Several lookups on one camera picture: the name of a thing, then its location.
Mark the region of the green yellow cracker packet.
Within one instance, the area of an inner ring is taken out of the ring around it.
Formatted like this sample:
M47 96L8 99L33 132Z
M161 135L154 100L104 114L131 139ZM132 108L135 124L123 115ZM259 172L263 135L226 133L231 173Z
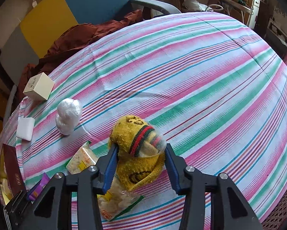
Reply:
M97 195L100 214L107 221L129 212L143 198L135 192L125 190L117 177L113 178L112 185L105 195Z

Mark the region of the yellow knitted sock bundle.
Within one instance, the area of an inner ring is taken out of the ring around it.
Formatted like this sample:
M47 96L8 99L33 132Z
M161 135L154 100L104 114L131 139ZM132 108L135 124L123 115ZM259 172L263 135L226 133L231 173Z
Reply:
M135 115L120 117L114 124L108 148L118 146L116 175L128 191L154 182L165 162L166 141L154 126Z

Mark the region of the gold metal tray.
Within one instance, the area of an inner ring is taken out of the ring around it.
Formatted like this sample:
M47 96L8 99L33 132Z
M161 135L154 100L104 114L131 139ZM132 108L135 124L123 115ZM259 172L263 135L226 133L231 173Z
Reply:
M0 189L3 196L3 205L7 205L20 191L25 190L25 184L20 173L16 149L3 144L0 153Z

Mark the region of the white foam block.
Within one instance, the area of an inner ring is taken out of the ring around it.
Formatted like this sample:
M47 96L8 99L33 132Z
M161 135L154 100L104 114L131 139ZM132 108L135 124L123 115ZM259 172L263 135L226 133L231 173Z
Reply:
M34 124L35 119L32 117L18 118L16 137L22 140L31 141L33 136Z

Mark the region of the striped pink green tablecloth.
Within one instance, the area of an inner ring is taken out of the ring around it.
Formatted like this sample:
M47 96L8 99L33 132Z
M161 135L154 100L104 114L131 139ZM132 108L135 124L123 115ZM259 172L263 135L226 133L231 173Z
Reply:
M66 172L86 141L105 155L117 119L136 115L188 165L227 173L261 221L287 190L287 66L240 21L216 12L146 20L82 49L50 78L49 99L24 98L0 134L27 188ZM66 98L83 106L68 136L55 121ZM35 119L31 141L16 137L20 117Z

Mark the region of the cream cardboard box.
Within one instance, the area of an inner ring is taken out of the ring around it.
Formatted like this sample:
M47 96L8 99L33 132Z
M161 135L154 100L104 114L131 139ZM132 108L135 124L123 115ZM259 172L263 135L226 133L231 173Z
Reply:
M31 77L25 86L23 94L35 101L47 101L55 82L45 73Z

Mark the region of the dark red cloth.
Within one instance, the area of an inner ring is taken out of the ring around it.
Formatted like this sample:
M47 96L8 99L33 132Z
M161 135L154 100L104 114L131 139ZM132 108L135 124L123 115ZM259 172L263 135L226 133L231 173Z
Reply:
M142 21L143 12L137 9L126 14L120 21L110 20L97 25L83 23L69 28L60 38L54 41L47 54L39 59L37 65L29 63L23 69L15 100L20 103L25 97L24 89L31 77L40 73L50 74L60 64L83 48L122 28Z

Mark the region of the grey yellow blue chair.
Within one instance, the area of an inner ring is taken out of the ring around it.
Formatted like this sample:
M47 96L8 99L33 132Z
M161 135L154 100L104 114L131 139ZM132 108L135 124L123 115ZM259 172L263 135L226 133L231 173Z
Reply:
M132 11L132 5L155 9L164 15L178 14L175 6L156 0L42 0L15 28L0 49L0 78L11 91L4 121L11 108L20 75L29 63L37 63L52 43L70 27L82 23L101 24L120 19Z

